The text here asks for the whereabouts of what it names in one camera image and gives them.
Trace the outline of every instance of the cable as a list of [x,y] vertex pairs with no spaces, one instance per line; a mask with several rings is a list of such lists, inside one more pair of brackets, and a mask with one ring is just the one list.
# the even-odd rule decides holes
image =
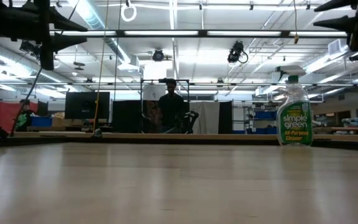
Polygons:
[[[127,18],[125,16],[126,9],[132,9],[134,11],[130,18]],[[124,20],[125,22],[133,21],[136,18],[137,10],[136,10],[136,7],[131,4],[130,0],[126,0],[126,5],[121,7],[120,15],[121,15],[122,20]]]
[[[108,15],[109,15],[109,7],[107,7],[106,9],[106,17],[104,18],[104,34],[103,34],[103,39],[106,38],[106,32],[107,32],[107,24],[108,24]],[[120,25],[120,22],[121,22],[121,17],[119,17],[118,19],[118,29],[119,29],[119,25]],[[106,45],[106,42],[103,41],[103,47],[102,47],[102,59],[100,61],[100,74],[99,74],[99,83],[98,83],[98,96],[96,97],[96,109],[95,109],[95,112],[94,112],[94,120],[93,120],[93,132],[96,131],[96,123],[98,122],[96,120],[96,118],[98,117],[98,110],[99,110],[99,96],[100,96],[100,83],[101,83],[101,79],[102,79],[102,70],[103,70],[103,57],[104,57],[104,46]],[[116,57],[116,74],[115,74],[115,77],[117,78],[117,60],[118,60],[118,57]],[[116,97],[115,94],[116,94],[116,81],[114,81],[114,98]]]
[[240,59],[239,59],[238,61],[239,61],[240,63],[247,63],[247,62],[248,62],[249,57],[248,57],[247,53],[245,53],[245,52],[243,52],[243,53],[244,53],[243,55],[245,55],[245,56],[247,57],[247,60],[245,60],[245,61],[241,62],[241,61],[240,61]]
[[296,12],[296,2],[293,0],[293,8],[295,10],[295,37],[294,37],[294,44],[297,44],[299,41],[298,36],[298,13]]
[[[27,94],[27,96],[25,97],[25,100],[24,100],[25,102],[29,99],[29,97],[30,97],[30,95],[31,95],[31,93],[32,93],[32,90],[34,89],[35,84],[36,84],[37,81],[38,81],[38,78],[39,78],[39,76],[40,76],[40,74],[41,74],[41,71],[42,71],[42,68],[40,68],[40,70],[38,71],[37,75],[35,76],[35,80],[34,80],[32,86],[31,86],[31,89],[30,89],[29,93]],[[24,103],[22,104],[22,106],[20,107],[19,111],[17,112],[15,121],[13,122],[13,126],[12,126],[12,129],[11,129],[11,134],[9,135],[10,137],[13,137],[13,136],[14,136],[17,119],[19,118],[20,114],[22,113],[23,107],[24,107]]]
[[74,12],[75,12],[75,9],[77,8],[78,3],[80,3],[80,0],[78,0],[77,3],[75,4],[73,10],[71,11],[70,16],[68,17],[68,20],[71,20],[71,17],[73,16],[73,14],[74,14]]

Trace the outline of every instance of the man in dark clothing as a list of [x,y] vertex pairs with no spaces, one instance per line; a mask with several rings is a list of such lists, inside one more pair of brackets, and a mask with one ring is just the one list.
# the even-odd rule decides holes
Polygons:
[[21,106],[23,106],[22,113],[17,118],[16,131],[27,131],[27,127],[31,126],[31,115],[34,111],[30,109],[30,100],[20,100]]
[[[184,101],[181,96],[175,93],[177,83],[175,80],[167,80],[168,94],[161,96],[158,101],[158,108],[162,115],[162,132],[175,127],[178,117],[183,115]],[[171,133],[180,133],[180,130],[173,130]]]

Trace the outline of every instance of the ceiling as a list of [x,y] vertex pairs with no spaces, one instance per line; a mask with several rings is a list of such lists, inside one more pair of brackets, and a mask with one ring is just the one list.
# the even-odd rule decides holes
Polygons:
[[[353,16],[354,11],[341,9],[329,12],[314,12],[313,7],[325,2],[325,0],[311,0],[311,10],[306,10],[307,1],[297,0],[297,14],[293,10],[292,0],[253,0],[254,10],[250,11],[250,2],[243,0],[203,0],[203,10],[199,10],[199,0],[177,0],[177,7],[170,8],[171,0],[138,0],[131,1],[136,7],[137,15],[133,21],[126,22],[120,16],[120,4],[125,1],[114,0],[80,0],[89,2],[105,25],[111,30],[324,30],[314,27],[314,21],[332,19],[345,15]],[[14,0],[15,6],[25,3],[24,0]],[[57,10],[65,17],[69,17],[76,0],[60,1],[61,7]],[[131,9],[125,11],[127,17],[131,17]],[[89,30],[92,28],[83,19],[84,12],[78,9],[71,20],[77,22]],[[227,62],[229,49],[235,41],[240,40],[249,54],[249,61],[241,66],[231,67]],[[170,59],[173,57],[173,49],[177,60],[178,73],[173,71],[172,61],[162,66],[168,68],[167,75],[176,75],[177,78],[189,79],[193,82],[216,82],[223,78],[225,82],[277,82],[272,73],[275,68],[283,65],[299,65],[305,68],[311,62],[327,54],[328,44],[335,39],[307,39],[301,38],[294,44],[293,39],[278,38],[119,38],[116,39],[120,48],[128,55],[135,55],[140,60],[140,66],[153,63],[150,53],[155,49],[162,49]],[[21,41],[11,42],[10,39],[0,37],[0,46],[24,58],[37,63],[35,58],[24,55],[20,50]],[[60,51],[56,58],[55,73],[57,77],[74,82],[84,82],[87,78],[98,81],[101,74],[102,82],[132,82],[140,80],[140,72],[129,72],[117,69],[121,63],[114,52],[101,38],[88,38],[84,44],[69,47]],[[75,70],[73,62],[85,63],[83,71]],[[330,77],[345,70],[358,67],[358,62],[347,62],[342,58],[322,66],[314,73]],[[344,75],[331,82],[339,82],[341,79],[350,79]],[[119,90],[128,90],[128,86],[119,85]],[[240,86],[238,90],[254,90],[256,86]]]

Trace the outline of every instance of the computer monitor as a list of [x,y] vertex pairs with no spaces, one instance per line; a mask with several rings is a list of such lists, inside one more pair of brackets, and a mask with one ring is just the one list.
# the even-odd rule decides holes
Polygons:
[[[98,93],[67,93],[65,119],[93,119],[96,111]],[[108,119],[110,108],[110,92],[99,93],[98,118]]]

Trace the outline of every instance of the spray bottle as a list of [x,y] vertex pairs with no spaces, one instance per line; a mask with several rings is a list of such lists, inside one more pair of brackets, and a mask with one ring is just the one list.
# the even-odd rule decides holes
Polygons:
[[278,141],[282,146],[310,146],[313,142],[310,100],[298,83],[298,75],[288,77],[287,94],[277,112]]

